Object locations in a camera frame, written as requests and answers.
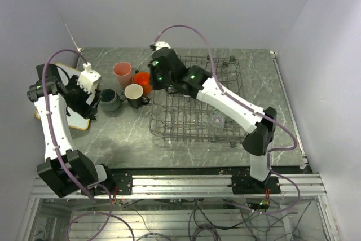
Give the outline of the dark grey glazed mug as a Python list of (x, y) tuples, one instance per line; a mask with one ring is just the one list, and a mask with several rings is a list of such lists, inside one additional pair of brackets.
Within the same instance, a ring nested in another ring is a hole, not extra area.
[(104, 112), (116, 111), (125, 100), (124, 93), (117, 94), (113, 89), (104, 89), (99, 93), (99, 105)]

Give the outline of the black glossy mug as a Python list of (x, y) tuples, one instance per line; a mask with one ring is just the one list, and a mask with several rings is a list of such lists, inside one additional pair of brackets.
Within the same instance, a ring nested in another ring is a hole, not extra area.
[(124, 90), (124, 96), (130, 107), (139, 109), (150, 103), (150, 98), (144, 95), (143, 88), (138, 84), (130, 84)]

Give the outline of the pink plastic cup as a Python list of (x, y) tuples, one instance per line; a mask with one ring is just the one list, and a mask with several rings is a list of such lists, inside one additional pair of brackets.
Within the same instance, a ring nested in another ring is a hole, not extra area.
[(132, 66), (128, 62), (119, 62), (113, 66), (113, 73), (117, 77), (120, 86), (125, 89), (128, 85), (132, 84)]

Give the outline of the orange mug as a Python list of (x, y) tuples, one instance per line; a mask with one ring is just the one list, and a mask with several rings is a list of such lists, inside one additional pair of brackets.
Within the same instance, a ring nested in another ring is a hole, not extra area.
[(142, 87), (144, 95), (152, 92), (153, 88), (150, 85), (150, 74), (148, 72), (136, 70), (133, 81)]

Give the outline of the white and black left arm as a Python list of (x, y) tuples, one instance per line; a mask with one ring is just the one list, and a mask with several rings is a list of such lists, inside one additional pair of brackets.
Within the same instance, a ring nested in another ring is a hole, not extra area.
[(60, 198), (82, 187), (84, 195), (95, 196), (96, 189), (102, 194), (111, 193), (115, 180), (109, 168), (95, 165), (75, 147), (67, 120), (71, 113), (86, 120), (95, 117), (100, 74), (85, 63), (84, 70), (64, 84), (56, 65), (49, 64), (45, 75), (43, 68), (37, 66), (39, 80), (27, 92), (39, 113), (46, 145), (45, 161), (37, 165), (38, 175)]

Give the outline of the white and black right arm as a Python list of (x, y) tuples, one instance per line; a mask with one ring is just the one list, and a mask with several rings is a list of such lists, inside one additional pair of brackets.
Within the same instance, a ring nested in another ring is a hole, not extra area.
[(259, 194), (268, 188), (270, 174), (267, 149), (274, 138), (277, 112), (244, 100), (218, 82), (199, 66), (187, 68), (176, 52), (164, 41), (150, 46), (153, 51), (150, 84), (153, 90), (174, 89), (218, 109), (237, 122), (247, 133), (242, 145), (250, 154), (250, 189)]

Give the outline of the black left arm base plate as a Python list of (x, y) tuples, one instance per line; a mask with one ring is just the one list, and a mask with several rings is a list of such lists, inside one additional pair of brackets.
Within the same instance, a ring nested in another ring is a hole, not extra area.
[(116, 173), (105, 165), (95, 167), (98, 174), (98, 182), (87, 187), (92, 196), (106, 194), (99, 185), (103, 185), (112, 195), (131, 195), (133, 179), (127, 173)]

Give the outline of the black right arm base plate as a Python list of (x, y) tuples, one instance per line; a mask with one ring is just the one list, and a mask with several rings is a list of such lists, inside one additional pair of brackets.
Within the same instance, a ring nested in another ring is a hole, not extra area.
[(250, 195), (250, 194), (279, 194), (281, 193), (278, 177), (271, 176), (270, 174), (264, 181), (254, 179), (249, 174), (240, 173), (232, 175), (231, 184), (232, 192), (234, 195)]

